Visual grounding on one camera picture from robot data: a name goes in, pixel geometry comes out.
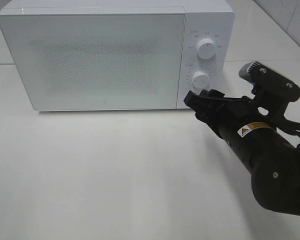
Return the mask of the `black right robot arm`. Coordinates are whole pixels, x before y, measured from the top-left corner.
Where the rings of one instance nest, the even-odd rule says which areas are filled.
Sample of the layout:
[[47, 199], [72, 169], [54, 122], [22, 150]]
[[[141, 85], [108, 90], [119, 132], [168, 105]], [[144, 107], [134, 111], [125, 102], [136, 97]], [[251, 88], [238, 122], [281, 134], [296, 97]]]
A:
[[292, 146], [250, 98], [217, 90], [189, 91], [184, 103], [223, 139], [251, 175], [255, 200], [263, 208], [300, 216], [300, 146]]

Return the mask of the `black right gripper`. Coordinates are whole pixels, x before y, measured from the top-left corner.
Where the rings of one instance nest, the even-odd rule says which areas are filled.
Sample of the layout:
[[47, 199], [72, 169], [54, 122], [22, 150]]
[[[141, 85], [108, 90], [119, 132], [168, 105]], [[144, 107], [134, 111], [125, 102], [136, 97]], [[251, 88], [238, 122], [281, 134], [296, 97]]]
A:
[[225, 97], [216, 90], [189, 91], [183, 102], [223, 140], [277, 140], [288, 102], [261, 91], [254, 98]]

